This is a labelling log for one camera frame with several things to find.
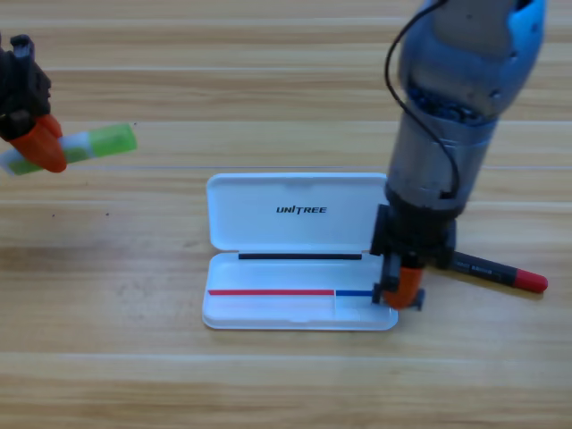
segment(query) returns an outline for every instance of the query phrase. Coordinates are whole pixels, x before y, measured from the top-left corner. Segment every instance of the table surface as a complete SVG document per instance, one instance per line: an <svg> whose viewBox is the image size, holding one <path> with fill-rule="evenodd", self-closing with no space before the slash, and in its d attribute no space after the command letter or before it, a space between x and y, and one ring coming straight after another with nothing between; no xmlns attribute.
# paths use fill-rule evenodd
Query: table surface
<svg viewBox="0 0 572 429"><path fill-rule="evenodd" d="M417 0L0 0L66 133L137 152L2 180L0 426L572 427L572 7L551 0L458 249L543 297L429 272L395 329L218 332L201 303L219 172L384 172L386 49Z"/></svg>

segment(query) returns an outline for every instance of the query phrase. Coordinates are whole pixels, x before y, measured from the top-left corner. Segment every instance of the green marker cap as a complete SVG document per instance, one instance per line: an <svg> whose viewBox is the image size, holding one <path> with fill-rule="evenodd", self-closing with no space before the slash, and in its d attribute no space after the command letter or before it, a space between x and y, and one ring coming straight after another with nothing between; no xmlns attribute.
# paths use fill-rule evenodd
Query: green marker cap
<svg viewBox="0 0 572 429"><path fill-rule="evenodd" d="M96 157L117 155L137 148L135 134L128 123L120 123L89 133L89 144Z"/></svg>

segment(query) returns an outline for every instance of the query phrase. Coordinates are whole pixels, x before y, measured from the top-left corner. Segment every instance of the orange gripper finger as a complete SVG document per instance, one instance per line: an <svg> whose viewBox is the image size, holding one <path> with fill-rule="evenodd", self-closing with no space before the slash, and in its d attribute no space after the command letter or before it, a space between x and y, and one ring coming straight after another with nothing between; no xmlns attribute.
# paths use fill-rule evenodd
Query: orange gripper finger
<svg viewBox="0 0 572 429"><path fill-rule="evenodd" d="M63 135L62 126L51 114L45 114L44 116L39 116L35 119L37 123L50 131L57 139Z"/></svg>
<svg viewBox="0 0 572 429"><path fill-rule="evenodd" d="M383 299L387 305L395 310L409 307L417 296L423 270L420 268L401 267L400 286L397 292L383 293Z"/></svg>
<svg viewBox="0 0 572 429"><path fill-rule="evenodd" d="M40 122L28 134L10 140L9 143L28 161L49 172L62 172L67 166L57 137Z"/></svg>

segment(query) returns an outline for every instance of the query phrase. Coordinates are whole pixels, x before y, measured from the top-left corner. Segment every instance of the red line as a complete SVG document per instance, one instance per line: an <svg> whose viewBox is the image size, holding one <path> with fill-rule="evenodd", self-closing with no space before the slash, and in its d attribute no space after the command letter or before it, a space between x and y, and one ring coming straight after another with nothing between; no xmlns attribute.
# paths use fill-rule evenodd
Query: red line
<svg viewBox="0 0 572 429"><path fill-rule="evenodd" d="M275 289L275 290L257 290L257 289L215 289L208 292L209 295L228 295L228 296L277 296L277 295L288 295L288 296L307 296L307 295L328 295L333 296L333 290L325 289L315 289L315 290L293 290L293 289Z"/></svg>

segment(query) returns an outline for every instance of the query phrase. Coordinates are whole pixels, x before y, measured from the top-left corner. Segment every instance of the black line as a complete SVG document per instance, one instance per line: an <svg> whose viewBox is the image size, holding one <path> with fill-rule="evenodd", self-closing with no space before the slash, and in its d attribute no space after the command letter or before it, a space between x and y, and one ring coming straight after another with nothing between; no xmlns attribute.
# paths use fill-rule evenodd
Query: black line
<svg viewBox="0 0 572 429"><path fill-rule="evenodd" d="M360 254L354 253L239 253L239 259L327 259L327 260L344 260L358 261L361 260Z"/></svg>

